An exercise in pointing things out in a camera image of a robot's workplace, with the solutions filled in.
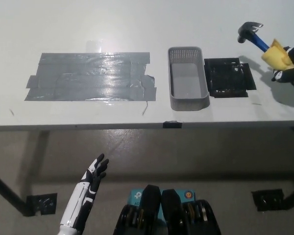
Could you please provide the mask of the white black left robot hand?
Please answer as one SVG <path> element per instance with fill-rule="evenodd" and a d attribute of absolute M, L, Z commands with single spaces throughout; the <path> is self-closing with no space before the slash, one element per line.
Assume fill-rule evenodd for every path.
<path fill-rule="evenodd" d="M 76 184 L 60 221 L 59 235 L 81 235 L 93 207 L 109 160 L 100 154 Z"/>

